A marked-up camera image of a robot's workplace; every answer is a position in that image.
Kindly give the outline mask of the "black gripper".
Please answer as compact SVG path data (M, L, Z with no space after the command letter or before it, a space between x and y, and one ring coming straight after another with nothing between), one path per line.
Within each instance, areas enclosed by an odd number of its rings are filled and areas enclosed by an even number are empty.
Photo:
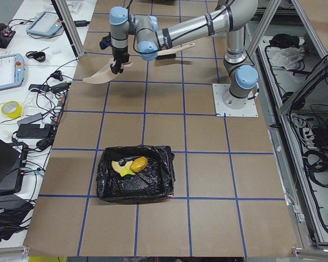
M129 62L130 55L128 53L128 47L118 48L112 46L113 61L110 65L110 69L113 74L122 73L124 70L121 66Z

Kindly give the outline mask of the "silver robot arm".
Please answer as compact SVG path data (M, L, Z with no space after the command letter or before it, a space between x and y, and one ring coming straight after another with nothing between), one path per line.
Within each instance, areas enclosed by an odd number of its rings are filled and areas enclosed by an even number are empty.
M257 1L222 1L217 10L169 27L159 28L151 15L133 15L129 8L110 10L110 33L99 43L102 50L111 47L113 62L110 70L118 75L129 63L128 37L134 37L133 50L145 61L175 57L179 46L219 32L226 34L224 66L231 84L222 96L232 109L245 107L249 94L256 86L258 73L246 63L245 26L257 10Z

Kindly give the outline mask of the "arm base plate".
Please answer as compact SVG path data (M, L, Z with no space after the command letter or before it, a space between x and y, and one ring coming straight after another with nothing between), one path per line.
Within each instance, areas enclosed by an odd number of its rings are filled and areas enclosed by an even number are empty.
M258 117L252 92L247 98L235 98L230 93L230 84L212 84L217 117Z

